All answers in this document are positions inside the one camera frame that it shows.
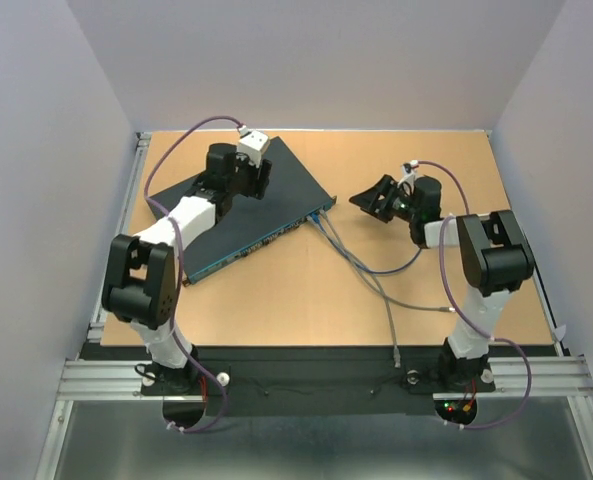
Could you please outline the grey ethernet cable short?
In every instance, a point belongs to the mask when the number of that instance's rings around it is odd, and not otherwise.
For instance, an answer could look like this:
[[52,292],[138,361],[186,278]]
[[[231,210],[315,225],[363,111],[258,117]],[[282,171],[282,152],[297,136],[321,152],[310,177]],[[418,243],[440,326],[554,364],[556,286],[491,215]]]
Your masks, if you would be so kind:
[[402,367],[402,357],[398,345],[396,327],[394,324],[394,316],[392,313],[390,300],[387,298],[387,295],[381,282],[376,278],[374,274],[366,272],[365,266],[345,248],[343,242],[340,239],[340,236],[336,233],[335,230],[332,230],[332,234],[329,234],[327,230],[324,228],[321,220],[315,214],[309,215],[307,217],[307,221],[318,228],[318,230],[331,244],[331,246],[336,250],[336,252],[349,263],[350,267],[364,282],[364,284],[367,287],[369,287],[374,293],[376,293],[383,301],[385,312],[387,315],[390,339],[392,343],[393,363],[396,369],[400,369]]

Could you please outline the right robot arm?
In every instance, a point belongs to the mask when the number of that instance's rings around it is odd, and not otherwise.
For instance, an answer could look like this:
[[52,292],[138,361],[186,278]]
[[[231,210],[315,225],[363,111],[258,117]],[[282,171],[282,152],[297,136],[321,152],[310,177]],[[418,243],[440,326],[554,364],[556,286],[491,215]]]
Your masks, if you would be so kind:
[[[397,182],[385,175],[349,199],[384,223],[394,218],[406,221],[415,245],[439,252],[441,281],[458,320],[437,360],[407,373],[411,389],[423,393],[458,390],[487,373],[489,346],[498,340],[496,325],[511,295],[532,277],[535,267],[531,248],[512,211],[443,218],[441,197],[442,184],[435,178]],[[448,286],[448,247],[459,249],[467,282],[461,305]]]

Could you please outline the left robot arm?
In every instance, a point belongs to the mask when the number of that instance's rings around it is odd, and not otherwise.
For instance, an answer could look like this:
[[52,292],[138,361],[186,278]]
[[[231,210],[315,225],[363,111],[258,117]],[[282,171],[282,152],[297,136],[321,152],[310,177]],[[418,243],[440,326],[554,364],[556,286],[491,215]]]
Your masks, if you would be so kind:
[[101,294],[102,308],[138,333],[150,365],[138,369],[146,385],[166,383],[175,393],[196,386],[200,373],[191,342],[175,327],[184,250],[217,225],[237,195],[262,199],[272,164],[270,140],[253,132],[236,145],[210,145],[206,167],[171,210],[135,235],[117,235],[110,244]]

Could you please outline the grey ethernet cable long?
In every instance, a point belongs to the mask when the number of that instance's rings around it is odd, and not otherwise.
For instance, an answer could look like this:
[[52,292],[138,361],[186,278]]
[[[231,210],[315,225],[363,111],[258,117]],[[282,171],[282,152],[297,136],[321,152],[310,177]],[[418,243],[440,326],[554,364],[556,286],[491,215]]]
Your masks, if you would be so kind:
[[355,254],[349,251],[340,239],[340,235],[332,226],[331,220],[327,214],[320,210],[318,213],[312,213],[308,218],[308,222],[318,228],[322,235],[327,239],[336,252],[344,258],[350,266],[356,271],[363,282],[379,295],[385,302],[386,308],[390,309],[391,305],[402,307],[408,310],[422,311],[422,312],[438,312],[438,313],[454,313],[453,307],[447,306],[420,306],[397,300],[389,296],[382,286],[379,278],[382,276],[392,276],[404,272],[411,267],[420,257],[421,250],[418,249],[416,253],[400,267],[389,270],[373,270],[366,266]]

